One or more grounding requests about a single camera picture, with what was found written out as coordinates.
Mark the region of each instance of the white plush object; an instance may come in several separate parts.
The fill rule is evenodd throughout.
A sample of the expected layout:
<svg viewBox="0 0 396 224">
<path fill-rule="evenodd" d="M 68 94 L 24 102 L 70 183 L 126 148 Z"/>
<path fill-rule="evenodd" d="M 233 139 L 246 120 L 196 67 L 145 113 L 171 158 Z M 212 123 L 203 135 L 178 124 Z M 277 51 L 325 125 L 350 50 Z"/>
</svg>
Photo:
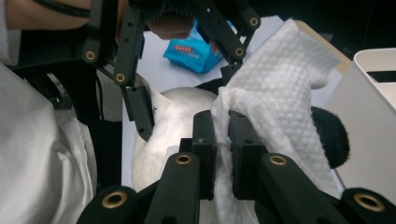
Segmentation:
<svg viewBox="0 0 396 224">
<path fill-rule="evenodd" d="M 269 151 L 291 157 L 321 190 L 339 195 L 310 117 L 310 91 L 326 85 L 336 63 L 336 58 L 299 31 L 294 21 L 286 21 L 229 84 L 220 88 L 211 107 L 218 141 L 215 198 L 201 201 L 200 223 L 258 223 L 253 202 L 233 196 L 229 110 L 249 118 Z M 173 102 L 156 115 L 148 142 L 140 139 L 134 149 L 134 189 L 141 190 L 160 178 L 166 159 L 178 151 L 180 138 L 191 137 L 193 115 L 212 104 L 213 96 L 192 90 L 165 93 Z"/>
</svg>

